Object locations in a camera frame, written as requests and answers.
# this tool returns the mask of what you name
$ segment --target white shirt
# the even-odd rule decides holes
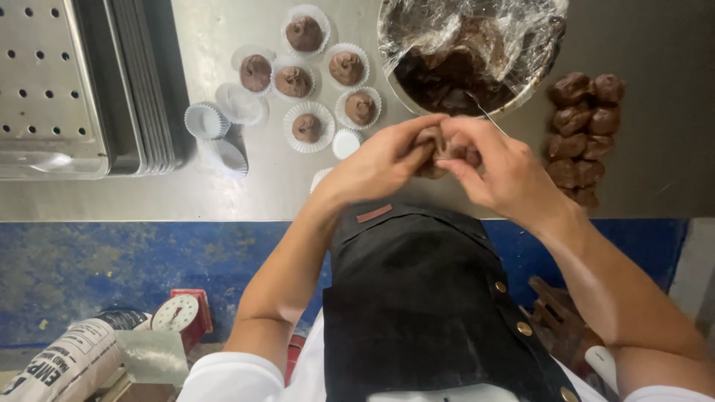
[[[250,353],[220,352],[199,359],[184,382],[177,402],[323,402],[323,318],[314,324],[305,341],[290,385],[283,386],[280,370],[268,360]],[[606,402],[583,380],[561,365],[582,402]],[[385,392],[371,395],[368,402],[518,402],[499,387],[478,384],[428,392]],[[649,386],[633,392],[624,402],[715,402],[701,393],[669,386]]]

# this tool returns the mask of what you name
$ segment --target black apron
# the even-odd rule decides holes
[[[481,222],[388,201],[348,208],[323,291],[327,402],[489,383],[578,401],[509,297]]]

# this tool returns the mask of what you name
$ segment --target hand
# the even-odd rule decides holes
[[[452,143],[475,145],[482,154],[484,173],[463,160],[437,165],[459,179],[469,199],[521,225],[530,232],[545,230],[564,212],[578,210],[554,185],[527,144],[505,136],[491,122],[458,117],[441,122]]]
[[[343,204],[393,194],[434,153],[433,143],[410,148],[417,134],[446,118],[433,114],[380,130],[321,180],[313,194]]]

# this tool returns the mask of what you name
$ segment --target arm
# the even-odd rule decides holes
[[[704,339],[655,283],[588,221],[551,182],[526,144],[491,123],[442,123],[454,142],[474,144],[485,173],[463,161],[443,161],[470,199],[533,233],[558,264],[578,311],[614,350],[623,397],[652,385],[715,396],[715,371]]]
[[[290,336],[315,289],[340,211],[399,190],[434,151],[432,145],[405,150],[444,118],[420,117],[379,131],[320,182],[243,292],[224,351],[261,356],[285,372]]]

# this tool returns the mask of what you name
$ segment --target white sleeve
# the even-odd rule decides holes
[[[715,399],[685,388],[649,386],[633,391],[623,402],[715,402]]]
[[[240,352],[219,352],[200,358],[184,382],[177,402],[272,401],[283,391],[278,367]]]

